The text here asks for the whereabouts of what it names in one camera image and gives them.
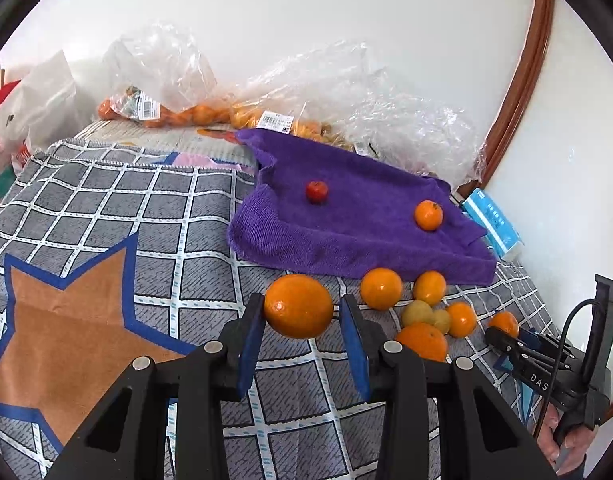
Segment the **right hand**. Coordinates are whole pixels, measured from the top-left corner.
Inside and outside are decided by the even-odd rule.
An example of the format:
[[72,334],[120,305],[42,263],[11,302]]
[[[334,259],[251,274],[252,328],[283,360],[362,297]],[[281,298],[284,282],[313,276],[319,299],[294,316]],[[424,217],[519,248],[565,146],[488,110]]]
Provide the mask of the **right hand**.
[[562,444],[556,444],[553,430],[557,428],[559,419],[558,411],[549,404],[537,445],[560,479],[583,479],[586,453],[597,436],[598,427],[590,430],[584,425],[579,426],[569,432]]

